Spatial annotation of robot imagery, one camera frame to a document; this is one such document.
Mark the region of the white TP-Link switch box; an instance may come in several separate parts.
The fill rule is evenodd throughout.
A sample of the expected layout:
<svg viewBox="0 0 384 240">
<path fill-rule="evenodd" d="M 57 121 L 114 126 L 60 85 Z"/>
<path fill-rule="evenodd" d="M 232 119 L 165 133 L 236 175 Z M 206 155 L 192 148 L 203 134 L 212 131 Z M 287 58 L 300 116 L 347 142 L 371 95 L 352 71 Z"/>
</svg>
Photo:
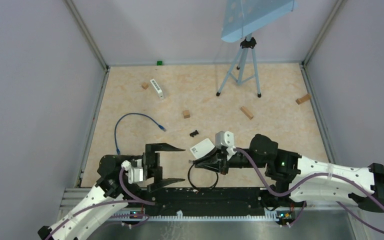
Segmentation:
<svg viewBox="0 0 384 240">
<path fill-rule="evenodd" d="M 214 148 L 215 145 L 213 142 L 209 138 L 205 138 L 204 140 L 192 146 L 189 151 L 193 157 L 198 160 L 209 154 Z"/>
</svg>

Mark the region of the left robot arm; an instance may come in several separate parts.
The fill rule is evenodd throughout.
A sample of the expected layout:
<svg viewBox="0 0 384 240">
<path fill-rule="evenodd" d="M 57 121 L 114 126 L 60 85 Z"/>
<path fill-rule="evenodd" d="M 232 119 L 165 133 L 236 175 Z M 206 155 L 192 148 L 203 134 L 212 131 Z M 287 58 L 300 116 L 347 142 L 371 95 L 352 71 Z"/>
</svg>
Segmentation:
<svg viewBox="0 0 384 240">
<path fill-rule="evenodd" d="M 62 219 L 38 230 L 42 240 L 85 240 L 119 210 L 137 204 L 154 206 L 154 200 L 140 197 L 138 186 L 148 179 L 146 187 L 153 193 L 168 185 L 182 182 L 181 178 L 163 178 L 160 152 L 179 152 L 168 143 L 149 143 L 141 155 L 104 155 L 99 162 L 99 179 L 86 196 Z"/>
</svg>

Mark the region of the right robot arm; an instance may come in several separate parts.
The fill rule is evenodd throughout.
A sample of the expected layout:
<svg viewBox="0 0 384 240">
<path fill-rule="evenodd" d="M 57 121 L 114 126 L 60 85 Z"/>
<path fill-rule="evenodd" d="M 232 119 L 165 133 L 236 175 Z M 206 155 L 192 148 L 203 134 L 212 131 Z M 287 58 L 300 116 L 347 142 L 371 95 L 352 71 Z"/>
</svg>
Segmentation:
<svg viewBox="0 0 384 240">
<path fill-rule="evenodd" d="M 248 148 L 238 148 L 230 131 L 220 131 L 215 142 L 206 138 L 189 150 L 196 168 L 222 175 L 230 169 L 253 168 L 264 186 L 266 178 L 275 181 L 269 193 L 279 206 L 291 201 L 325 201 L 384 212 L 384 166 L 379 163 L 350 167 L 322 162 L 280 149 L 277 142 L 259 133 Z"/>
</svg>

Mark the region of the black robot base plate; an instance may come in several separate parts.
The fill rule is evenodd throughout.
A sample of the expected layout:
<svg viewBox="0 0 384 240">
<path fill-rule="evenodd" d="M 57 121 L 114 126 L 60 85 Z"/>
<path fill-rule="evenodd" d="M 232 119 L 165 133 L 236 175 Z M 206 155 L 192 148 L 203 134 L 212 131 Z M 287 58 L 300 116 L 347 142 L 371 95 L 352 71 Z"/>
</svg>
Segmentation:
<svg viewBox="0 0 384 240">
<path fill-rule="evenodd" d="M 288 197 L 276 197 L 260 187 L 216 187 L 195 191 L 193 188 L 162 188 L 154 192 L 142 189 L 137 195 L 155 205 L 145 205 L 150 216 L 175 216 L 178 211 L 185 217 L 242 217 L 263 216 L 280 207 L 302 207 Z"/>
</svg>

